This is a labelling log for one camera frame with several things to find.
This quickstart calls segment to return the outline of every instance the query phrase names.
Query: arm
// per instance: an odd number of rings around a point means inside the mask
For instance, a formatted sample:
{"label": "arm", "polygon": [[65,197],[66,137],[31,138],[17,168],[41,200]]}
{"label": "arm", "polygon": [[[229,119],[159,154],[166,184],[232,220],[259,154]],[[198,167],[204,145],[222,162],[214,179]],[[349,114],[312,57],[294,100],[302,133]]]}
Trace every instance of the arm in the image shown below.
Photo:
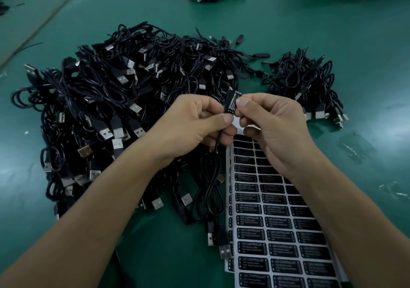
{"label": "arm", "polygon": [[315,146],[300,105],[269,94],[243,95],[245,135],[298,189],[355,287],[407,287],[410,240]]}
{"label": "arm", "polygon": [[236,128],[216,100],[182,95],[75,205],[0,276],[1,287],[96,287],[122,231],[157,171],[200,142],[229,145]]}

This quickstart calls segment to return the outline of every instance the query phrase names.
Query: sticker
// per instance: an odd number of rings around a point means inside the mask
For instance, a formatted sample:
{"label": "sticker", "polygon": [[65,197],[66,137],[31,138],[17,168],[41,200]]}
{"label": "sticker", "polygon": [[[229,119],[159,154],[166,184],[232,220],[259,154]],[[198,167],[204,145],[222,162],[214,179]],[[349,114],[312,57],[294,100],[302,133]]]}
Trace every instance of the sticker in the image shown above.
{"label": "sticker", "polygon": [[265,217],[267,228],[292,228],[292,221],[288,218]]}
{"label": "sticker", "polygon": [[233,146],[236,148],[253,148],[253,143],[233,141]]}
{"label": "sticker", "polygon": [[256,155],[256,157],[266,157],[265,153],[263,153],[263,151],[255,151],[255,155]]}
{"label": "sticker", "polygon": [[263,205],[263,212],[270,216],[285,216],[289,217],[289,209],[286,206],[270,206]]}
{"label": "sticker", "polygon": [[303,268],[305,269],[305,273],[307,275],[336,276],[335,269],[330,262],[304,261]]}
{"label": "sticker", "polygon": [[269,244],[269,254],[277,257],[299,258],[298,247],[295,245]]}
{"label": "sticker", "polygon": [[314,218],[312,212],[308,207],[291,207],[290,211],[294,217]]}
{"label": "sticker", "polygon": [[292,231],[266,230],[270,242],[295,242],[295,234]]}
{"label": "sticker", "polygon": [[306,206],[306,203],[301,196],[288,196],[287,199],[291,205]]}
{"label": "sticker", "polygon": [[233,140],[252,142],[252,138],[244,136],[244,135],[234,135]]}
{"label": "sticker", "polygon": [[258,182],[258,178],[256,178],[256,175],[249,175],[247,173],[236,173],[235,181]]}
{"label": "sticker", "polygon": [[240,270],[269,272],[269,261],[266,258],[238,257]]}
{"label": "sticker", "polygon": [[271,259],[271,265],[276,273],[303,274],[299,260]]}
{"label": "sticker", "polygon": [[296,190],[296,188],[293,185],[287,185],[286,186],[286,193],[294,194],[294,195],[300,195],[299,191]]}
{"label": "sticker", "polygon": [[263,242],[238,242],[238,253],[266,256],[268,251]]}
{"label": "sticker", "polygon": [[284,195],[272,195],[272,194],[262,194],[262,202],[266,204],[279,204],[286,205],[286,196]]}
{"label": "sticker", "polygon": [[278,175],[279,174],[279,172],[277,172],[274,167],[259,167],[259,166],[258,166],[258,173],[264,173],[267,175]]}
{"label": "sticker", "polygon": [[310,219],[293,219],[295,224],[295,229],[297,230],[310,230],[310,231],[321,231],[319,223],[316,220]]}
{"label": "sticker", "polygon": [[247,225],[247,226],[263,226],[263,219],[260,216],[236,216],[237,225]]}
{"label": "sticker", "polygon": [[250,213],[253,215],[261,215],[262,214],[262,207],[260,205],[255,204],[236,204],[236,212],[237,213]]}
{"label": "sticker", "polygon": [[253,157],[234,156],[233,161],[239,164],[255,165],[255,159]]}
{"label": "sticker", "polygon": [[274,276],[275,288],[306,288],[303,277]]}
{"label": "sticker", "polygon": [[228,271],[229,272],[234,272],[235,271],[235,269],[234,269],[234,262],[233,262],[233,258],[229,258],[228,259]]}
{"label": "sticker", "polygon": [[256,164],[259,166],[270,166],[270,162],[266,158],[257,158]]}
{"label": "sticker", "polygon": [[271,288],[271,277],[267,274],[239,273],[239,286],[248,288]]}
{"label": "sticker", "polygon": [[261,175],[259,176],[260,183],[283,183],[282,176],[268,176]]}
{"label": "sticker", "polygon": [[305,259],[330,260],[331,254],[327,247],[300,246],[300,255]]}
{"label": "sticker", "polygon": [[235,193],[235,200],[248,203],[260,203],[260,196],[259,194],[253,193]]}
{"label": "sticker", "polygon": [[339,288],[339,283],[335,279],[308,278],[308,288]]}
{"label": "sticker", "polygon": [[237,192],[259,192],[259,188],[257,184],[235,183],[235,191]]}
{"label": "sticker", "polygon": [[236,155],[242,155],[242,156],[252,156],[253,157],[253,151],[252,150],[245,150],[242,148],[235,148],[233,149],[233,153]]}
{"label": "sticker", "polygon": [[323,233],[296,232],[296,236],[301,244],[326,245]]}
{"label": "sticker", "polygon": [[280,193],[284,194],[284,187],[280,184],[261,184],[260,185],[261,192],[264,193]]}
{"label": "sticker", "polygon": [[265,240],[265,231],[260,228],[238,228],[236,234],[240,240]]}
{"label": "sticker", "polygon": [[235,172],[247,172],[247,173],[256,173],[255,166],[248,165],[237,165],[234,166]]}

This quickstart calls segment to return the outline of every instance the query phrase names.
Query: green table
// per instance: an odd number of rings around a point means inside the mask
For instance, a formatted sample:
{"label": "green table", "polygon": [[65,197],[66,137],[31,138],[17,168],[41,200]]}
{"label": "green table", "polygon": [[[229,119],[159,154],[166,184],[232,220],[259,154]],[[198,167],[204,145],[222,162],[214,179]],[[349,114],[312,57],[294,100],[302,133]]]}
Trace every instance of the green table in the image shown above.
{"label": "green table", "polygon": [[[34,4],[41,8],[42,0]],[[309,57],[326,54],[351,120],[343,130],[310,123],[310,132],[331,161],[410,236],[410,0],[71,0],[30,41],[45,43],[17,54],[0,71],[7,72],[0,78],[0,271],[54,223],[39,162],[39,113],[9,102],[12,91],[28,84],[23,64],[59,67],[76,46],[104,40],[119,23],[145,20],[179,35],[195,35],[195,27],[206,36],[244,34],[241,50],[269,52],[273,59],[307,46]],[[24,19],[20,24],[30,26]],[[0,37],[21,26],[0,27]],[[258,79],[243,81],[240,88],[265,90]],[[161,210],[133,217],[119,245],[137,286],[233,287],[217,249],[206,246],[202,225],[184,226],[167,198],[164,203]],[[102,286],[115,284],[113,274],[108,268]]]}

